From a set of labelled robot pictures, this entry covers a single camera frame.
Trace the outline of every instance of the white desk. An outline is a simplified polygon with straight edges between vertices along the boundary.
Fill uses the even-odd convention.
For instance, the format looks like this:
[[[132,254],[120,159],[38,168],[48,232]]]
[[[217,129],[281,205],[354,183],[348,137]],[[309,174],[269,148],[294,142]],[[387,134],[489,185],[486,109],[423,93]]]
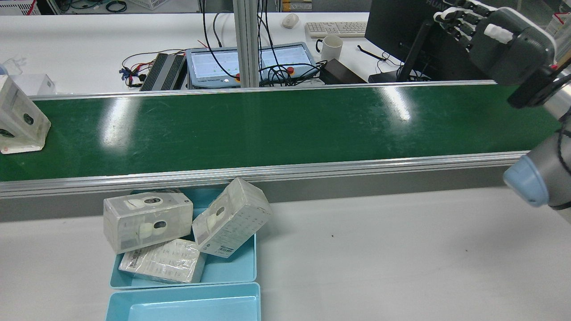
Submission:
[[[304,31],[306,21],[366,21],[367,13],[300,13],[300,22],[291,30],[281,27],[287,13],[269,14],[269,25],[275,43],[305,41],[316,60],[315,39]],[[208,39],[212,33],[213,14],[207,15]],[[234,17],[222,14],[216,29],[224,46],[235,46]],[[121,61],[136,53],[164,49],[202,47],[204,42],[200,14],[129,14],[129,15],[60,15],[9,16],[0,19],[0,63],[13,58],[25,74],[47,74],[59,93],[121,93],[129,90],[120,78]],[[263,45],[267,45],[263,36]],[[381,50],[365,38],[345,39],[341,63],[367,80],[376,71],[377,60],[358,51],[357,45],[373,51]],[[154,55],[138,57],[128,63],[153,60]],[[383,71],[393,70],[386,63]]]
[[[571,225],[507,188],[274,203],[264,321],[568,320]],[[98,217],[0,223],[0,320],[103,320]]]

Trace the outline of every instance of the light blue joint cover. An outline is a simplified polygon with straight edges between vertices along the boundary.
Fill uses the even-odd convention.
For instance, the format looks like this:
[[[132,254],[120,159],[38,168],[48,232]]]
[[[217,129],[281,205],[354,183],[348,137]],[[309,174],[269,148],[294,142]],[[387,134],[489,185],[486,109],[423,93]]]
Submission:
[[[545,182],[527,155],[505,171],[504,182],[531,206],[540,207],[549,202]]]

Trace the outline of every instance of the green conveyor belt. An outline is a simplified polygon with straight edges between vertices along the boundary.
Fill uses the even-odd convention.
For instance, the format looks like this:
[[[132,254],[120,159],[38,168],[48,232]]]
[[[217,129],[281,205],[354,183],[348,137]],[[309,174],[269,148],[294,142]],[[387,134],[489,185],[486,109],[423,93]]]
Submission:
[[[37,101],[42,151],[0,155],[0,180],[532,149],[558,127],[497,85],[361,87]]]

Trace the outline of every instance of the empty blue tray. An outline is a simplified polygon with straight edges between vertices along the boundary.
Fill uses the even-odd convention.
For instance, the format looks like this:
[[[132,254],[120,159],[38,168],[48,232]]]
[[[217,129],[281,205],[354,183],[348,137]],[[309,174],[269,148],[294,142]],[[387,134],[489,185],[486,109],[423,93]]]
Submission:
[[[260,321],[257,283],[115,292],[106,321]]]

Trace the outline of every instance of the computer mouse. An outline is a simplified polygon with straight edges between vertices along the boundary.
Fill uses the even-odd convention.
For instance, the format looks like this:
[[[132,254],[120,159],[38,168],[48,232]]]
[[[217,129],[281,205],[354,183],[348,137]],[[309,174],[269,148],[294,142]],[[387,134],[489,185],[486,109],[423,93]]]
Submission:
[[[295,13],[290,13],[285,16],[282,20],[282,26],[284,28],[291,29],[299,22],[299,17]]]

